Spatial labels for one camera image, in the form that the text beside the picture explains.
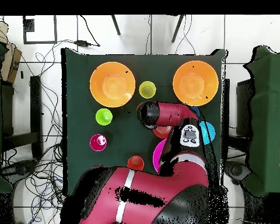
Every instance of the orange bowl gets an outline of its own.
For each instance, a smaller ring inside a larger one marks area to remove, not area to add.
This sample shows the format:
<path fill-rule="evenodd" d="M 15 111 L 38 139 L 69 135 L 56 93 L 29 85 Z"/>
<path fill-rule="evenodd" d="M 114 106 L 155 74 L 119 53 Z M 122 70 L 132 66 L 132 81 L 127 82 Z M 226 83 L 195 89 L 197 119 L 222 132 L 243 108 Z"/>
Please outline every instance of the orange bowl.
<path fill-rule="evenodd" d="M 190 61 L 176 71 L 173 90 L 177 98 L 190 106 L 202 106 L 210 102 L 219 87 L 216 71 L 206 62 Z"/>
<path fill-rule="evenodd" d="M 123 106 L 133 96 L 135 87 L 133 73 L 119 62 L 99 65 L 90 77 L 90 92 L 105 107 Z"/>

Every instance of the chair leg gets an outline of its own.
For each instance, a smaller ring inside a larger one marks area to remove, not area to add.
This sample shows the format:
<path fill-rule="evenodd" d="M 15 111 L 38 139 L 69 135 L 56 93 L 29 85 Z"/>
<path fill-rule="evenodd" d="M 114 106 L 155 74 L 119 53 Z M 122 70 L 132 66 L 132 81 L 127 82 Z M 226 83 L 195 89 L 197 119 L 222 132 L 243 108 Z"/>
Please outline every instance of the chair leg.
<path fill-rule="evenodd" d="M 118 24 L 117 24 L 115 15 L 111 15 L 111 16 L 112 16 L 112 20 L 113 20 L 113 23 L 114 23 L 115 28 L 116 28 L 116 32 L 117 32 L 118 35 L 120 35 L 120 31 L 119 31 L 119 28 L 118 28 Z"/>
<path fill-rule="evenodd" d="M 177 25 L 176 25 L 176 28 L 175 28 L 175 31 L 174 31 L 174 34 L 173 34 L 173 38 L 172 38 L 172 43 L 175 42 L 175 39 L 176 39 L 176 36 L 177 36 L 177 33 L 179 32 L 178 30 L 180 29 L 180 25 L 181 25 L 181 21 L 183 20 L 183 17 L 184 15 L 180 15 L 180 18 L 177 22 Z"/>

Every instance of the red cup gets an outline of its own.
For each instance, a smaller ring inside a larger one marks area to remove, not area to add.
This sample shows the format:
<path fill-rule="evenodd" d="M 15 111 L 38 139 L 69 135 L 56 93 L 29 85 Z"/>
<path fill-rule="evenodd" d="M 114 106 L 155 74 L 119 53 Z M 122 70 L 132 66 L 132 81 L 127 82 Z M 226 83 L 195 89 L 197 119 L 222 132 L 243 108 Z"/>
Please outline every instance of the red cup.
<path fill-rule="evenodd" d="M 158 126 L 152 131 L 158 138 L 166 139 L 171 131 L 171 128 L 172 126 Z"/>
<path fill-rule="evenodd" d="M 144 168 L 144 161 L 139 155 L 133 155 L 131 158 L 128 159 L 128 168 L 133 170 L 143 170 Z"/>

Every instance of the cardboard box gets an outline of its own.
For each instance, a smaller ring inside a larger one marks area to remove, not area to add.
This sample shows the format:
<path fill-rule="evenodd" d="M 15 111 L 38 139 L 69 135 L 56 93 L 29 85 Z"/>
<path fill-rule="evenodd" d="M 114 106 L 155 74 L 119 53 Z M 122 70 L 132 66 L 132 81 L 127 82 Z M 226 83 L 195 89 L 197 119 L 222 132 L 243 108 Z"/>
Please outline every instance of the cardboard box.
<path fill-rule="evenodd" d="M 8 78 L 6 80 L 7 82 L 10 82 L 10 83 L 15 82 L 16 74 L 18 72 L 18 68 L 19 68 L 19 64 L 20 64 L 20 60 L 21 60 L 21 56 L 22 56 L 22 52 L 20 50 L 18 50 L 17 48 L 14 49 L 12 63 L 11 63 L 10 70 L 8 73 Z"/>
<path fill-rule="evenodd" d="M 13 54 L 15 53 L 16 46 L 14 44 L 8 44 L 6 45 L 6 48 L 8 49 L 8 51 L 4 54 L 4 61 L 2 63 L 1 68 L 1 76 L 3 81 L 8 80 L 9 71 L 11 70 Z"/>

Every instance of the plastic bowl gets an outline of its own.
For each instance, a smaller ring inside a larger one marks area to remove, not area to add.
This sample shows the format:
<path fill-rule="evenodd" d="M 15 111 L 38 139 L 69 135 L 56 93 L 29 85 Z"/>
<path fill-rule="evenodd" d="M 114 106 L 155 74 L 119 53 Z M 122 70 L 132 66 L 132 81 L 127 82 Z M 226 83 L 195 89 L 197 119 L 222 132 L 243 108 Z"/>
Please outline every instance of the plastic bowl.
<path fill-rule="evenodd" d="M 90 77 L 90 92 L 106 107 L 126 104 L 135 92 L 135 78 L 128 67 L 119 62 L 99 65 Z"/>
<path fill-rule="evenodd" d="M 219 79 L 216 71 L 206 62 L 190 61 L 176 71 L 173 90 L 177 98 L 190 106 L 202 106 L 216 95 Z"/>
<path fill-rule="evenodd" d="M 168 137 L 172 126 L 158 126 L 157 128 L 153 129 L 153 133 L 158 137 L 165 139 Z"/>
<path fill-rule="evenodd" d="M 164 139 L 164 140 L 162 140 L 161 142 L 159 142 L 159 144 L 158 144 L 158 145 L 156 146 L 156 148 L 155 148 L 155 151 L 153 151 L 152 163 L 153 163 L 153 166 L 154 166 L 154 168 L 155 168 L 155 170 L 156 170 L 157 172 L 159 172 L 160 157 L 161 157 L 163 148 L 164 148 L 164 146 L 165 146 L 166 140 L 167 140 L 167 139 Z"/>
<path fill-rule="evenodd" d="M 212 126 L 212 124 L 210 124 L 209 122 L 206 122 L 206 125 L 208 127 L 208 132 L 209 132 L 209 136 L 211 137 L 211 140 L 209 140 L 205 122 L 200 122 L 200 124 L 199 124 L 199 126 L 201 128 L 201 132 L 202 132 L 201 134 L 202 134 L 202 138 L 203 138 L 203 143 L 209 144 L 210 142 L 212 142 L 215 139 L 216 133 L 215 133 L 215 129 Z"/>

